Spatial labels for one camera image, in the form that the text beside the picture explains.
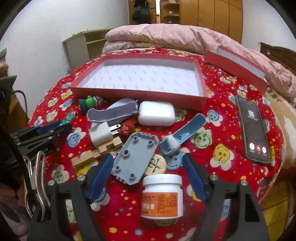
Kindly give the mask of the lavender plastic shell piece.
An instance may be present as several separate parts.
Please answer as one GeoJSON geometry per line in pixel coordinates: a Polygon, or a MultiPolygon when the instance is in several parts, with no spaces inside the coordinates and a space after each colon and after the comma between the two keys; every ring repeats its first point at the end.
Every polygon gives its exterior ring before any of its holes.
{"type": "Polygon", "coordinates": [[[112,104],[107,109],[89,109],[86,113],[87,119],[93,123],[109,124],[121,123],[139,113],[138,100],[123,98],[112,104]]]}

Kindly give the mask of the pink quilt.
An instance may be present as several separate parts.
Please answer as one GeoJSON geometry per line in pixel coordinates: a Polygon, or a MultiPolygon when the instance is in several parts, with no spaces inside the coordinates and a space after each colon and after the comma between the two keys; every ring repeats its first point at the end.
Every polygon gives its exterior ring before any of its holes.
{"type": "Polygon", "coordinates": [[[295,75],[292,72],[259,51],[245,48],[227,35],[214,30],[178,24],[128,25],[110,30],[105,39],[103,53],[130,49],[133,42],[144,42],[152,46],[200,55],[223,46],[261,67],[271,88],[295,105],[295,75]]]}

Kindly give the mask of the red box lid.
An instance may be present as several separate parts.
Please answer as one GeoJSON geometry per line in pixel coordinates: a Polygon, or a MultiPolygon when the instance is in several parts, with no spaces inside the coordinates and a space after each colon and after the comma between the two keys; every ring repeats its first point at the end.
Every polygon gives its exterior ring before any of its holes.
{"type": "Polygon", "coordinates": [[[265,80],[266,72],[263,68],[225,47],[219,46],[216,51],[208,50],[205,54],[205,61],[242,78],[262,95],[268,89],[269,84],[265,80]]]}

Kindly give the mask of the dark wooden headboard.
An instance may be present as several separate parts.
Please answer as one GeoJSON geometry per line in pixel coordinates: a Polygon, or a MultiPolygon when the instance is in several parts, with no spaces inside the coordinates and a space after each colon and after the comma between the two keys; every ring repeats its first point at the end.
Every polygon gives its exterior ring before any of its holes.
{"type": "Polygon", "coordinates": [[[260,43],[260,52],[270,60],[276,61],[295,75],[296,52],[284,47],[260,43]]]}

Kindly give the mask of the wooden chess piece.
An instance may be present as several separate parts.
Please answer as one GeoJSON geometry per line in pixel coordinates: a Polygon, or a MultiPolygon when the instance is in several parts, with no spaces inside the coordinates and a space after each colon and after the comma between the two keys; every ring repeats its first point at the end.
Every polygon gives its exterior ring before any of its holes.
{"type": "Polygon", "coordinates": [[[167,163],[165,159],[159,154],[154,154],[144,172],[144,175],[150,176],[156,174],[163,174],[165,173],[166,168],[167,163]]]}

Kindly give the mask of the grey plastic plate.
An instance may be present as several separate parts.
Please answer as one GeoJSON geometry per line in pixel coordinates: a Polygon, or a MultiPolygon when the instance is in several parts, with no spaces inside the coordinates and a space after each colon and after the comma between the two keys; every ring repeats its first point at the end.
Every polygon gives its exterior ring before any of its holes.
{"type": "Polygon", "coordinates": [[[114,160],[111,174],[127,185],[137,184],[142,178],[158,147],[159,139],[144,132],[132,133],[114,160]]]}

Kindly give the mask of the metal spring clip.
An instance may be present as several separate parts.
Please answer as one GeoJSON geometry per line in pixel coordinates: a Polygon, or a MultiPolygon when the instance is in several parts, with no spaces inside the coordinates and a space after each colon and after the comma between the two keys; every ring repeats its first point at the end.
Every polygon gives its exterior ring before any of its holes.
{"type": "Polygon", "coordinates": [[[30,218],[32,218],[36,206],[39,204],[41,207],[41,216],[38,218],[38,221],[42,222],[46,220],[50,209],[50,201],[44,184],[46,155],[43,151],[38,151],[34,166],[33,161],[27,155],[24,155],[23,159],[29,175],[28,183],[24,181],[25,208],[30,218]]]}

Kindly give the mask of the green lighter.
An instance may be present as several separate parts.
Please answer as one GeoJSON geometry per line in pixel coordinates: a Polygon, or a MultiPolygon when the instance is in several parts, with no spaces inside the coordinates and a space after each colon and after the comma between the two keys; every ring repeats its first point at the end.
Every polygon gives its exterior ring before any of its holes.
{"type": "Polygon", "coordinates": [[[72,121],[78,116],[78,113],[74,110],[69,111],[66,116],[61,121],[60,125],[65,125],[67,123],[72,123],[72,121]]]}

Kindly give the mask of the small red toy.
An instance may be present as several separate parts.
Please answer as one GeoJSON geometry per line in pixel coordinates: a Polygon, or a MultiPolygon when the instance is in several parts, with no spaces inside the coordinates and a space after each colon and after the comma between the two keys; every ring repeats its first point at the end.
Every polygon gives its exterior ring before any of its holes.
{"type": "Polygon", "coordinates": [[[138,124],[136,118],[130,118],[121,124],[119,136],[123,142],[125,142],[131,133],[135,131],[135,128],[138,124]]]}

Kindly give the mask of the black smartphone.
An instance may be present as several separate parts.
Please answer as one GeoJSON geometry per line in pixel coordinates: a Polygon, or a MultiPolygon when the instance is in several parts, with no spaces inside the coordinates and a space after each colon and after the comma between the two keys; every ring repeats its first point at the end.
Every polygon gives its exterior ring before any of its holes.
{"type": "Polygon", "coordinates": [[[235,102],[240,117],[246,158],[260,165],[269,164],[267,138],[257,105],[241,96],[236,96],[235,102]]]}

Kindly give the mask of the white orange cream jar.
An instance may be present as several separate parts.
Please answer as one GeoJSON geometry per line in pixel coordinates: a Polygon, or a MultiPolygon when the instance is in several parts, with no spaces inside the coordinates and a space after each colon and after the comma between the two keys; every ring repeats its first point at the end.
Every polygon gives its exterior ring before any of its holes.
{"type": "Polygon", "coordinates": [[[156,174],[143,179],[140,215],[146,219],[169,220],[183,216],[182,177],[156,174]]]}

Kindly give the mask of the wooden puzzle block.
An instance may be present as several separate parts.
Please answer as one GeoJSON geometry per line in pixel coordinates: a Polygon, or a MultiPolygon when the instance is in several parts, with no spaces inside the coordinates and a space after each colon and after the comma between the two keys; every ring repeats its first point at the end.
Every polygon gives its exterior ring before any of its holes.
{"type": "Polygon", "coordinates": [[[112,148],[120,148],[123,142],[120,137],[115,137],[112,140],[99,145],[95,150],[83,152],[80,156],[71,159],[74,168],[81,167],[91,161],[97,160],[101,156],[107,154],[112,148]]]}

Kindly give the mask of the beige shelf unit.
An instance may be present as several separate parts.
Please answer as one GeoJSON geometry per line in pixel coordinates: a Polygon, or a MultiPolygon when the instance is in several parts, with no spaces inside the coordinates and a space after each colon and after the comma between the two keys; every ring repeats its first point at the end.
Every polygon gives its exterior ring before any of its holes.
{"type": "Polygon", "coordinates": [[[71,70],[102,55],[105,36],[111,29],[87,30],[76,33],[62,42],[71,70]]]}

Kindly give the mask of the red smiley flower blanket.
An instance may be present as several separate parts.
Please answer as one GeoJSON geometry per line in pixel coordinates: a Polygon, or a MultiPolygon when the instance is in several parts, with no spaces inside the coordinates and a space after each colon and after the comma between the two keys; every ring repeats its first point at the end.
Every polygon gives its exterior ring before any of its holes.
{"type": "Polygon", "coordinates": [[[78,116],[46,158],[45,181],[70,188],[73,240],[251,240],[285,155],[257,85],[164,48],[104,54],[58,81],[33,113],[42,127],[78,116]],[[84,221],[83,216],[91,218],[84,221]]]}

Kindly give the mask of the white earbuds case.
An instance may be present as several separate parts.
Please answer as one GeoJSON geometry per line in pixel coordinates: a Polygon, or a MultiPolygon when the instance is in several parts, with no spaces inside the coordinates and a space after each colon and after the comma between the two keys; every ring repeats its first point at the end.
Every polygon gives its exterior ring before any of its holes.
{"type": "Polygon", "coordinates": [[[139,106],[138,122],[143,126],[172,126],[174,106],[168,102],[144,101],[139,106]]]}

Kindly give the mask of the white power plug adapter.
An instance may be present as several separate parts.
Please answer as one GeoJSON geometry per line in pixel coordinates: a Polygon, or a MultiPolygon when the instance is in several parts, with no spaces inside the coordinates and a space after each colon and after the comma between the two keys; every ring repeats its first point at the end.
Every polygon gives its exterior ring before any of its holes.
{"type": "Polygon", "coordinates": [[[120,124],[109,126],[107,122],[93,126],[88,130],[92,144],[98,147],[113,139],[120,132],[120,124]]]}

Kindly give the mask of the dark hanging jacket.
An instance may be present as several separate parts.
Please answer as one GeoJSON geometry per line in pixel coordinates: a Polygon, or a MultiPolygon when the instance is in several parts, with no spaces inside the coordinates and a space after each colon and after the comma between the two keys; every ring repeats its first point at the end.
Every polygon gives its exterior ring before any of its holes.
{"type": "Polygon", "coordinates": [[[148,1],[135,0],[133,7],[134,7],[134,12],[132,15],[132,19],[137,25],[152,23],[148,1]]]}

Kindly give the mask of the red shallow box tray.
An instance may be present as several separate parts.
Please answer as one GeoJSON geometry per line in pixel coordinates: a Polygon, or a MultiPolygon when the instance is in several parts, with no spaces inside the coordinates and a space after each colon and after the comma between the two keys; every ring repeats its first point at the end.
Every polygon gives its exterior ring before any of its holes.
{"type": "Polygon", "coordinates": [[[71,83],[76,98],[169,102],[201,111],[207,89],[197,60],[165,54],[105,55],[71,83]]]}

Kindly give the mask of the wooden wardrobe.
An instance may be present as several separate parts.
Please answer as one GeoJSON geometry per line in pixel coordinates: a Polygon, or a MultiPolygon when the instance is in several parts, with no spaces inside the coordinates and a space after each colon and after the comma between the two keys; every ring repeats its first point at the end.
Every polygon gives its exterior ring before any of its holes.
{"type": "MultiPolygon", "coordinates": [[[[129,23],[134,2],[128,2],[129,23]]],[[[241,43],[243,32],[242,0],[148,1],[152,24],[193,25],[223,33],[241,43]]]]}

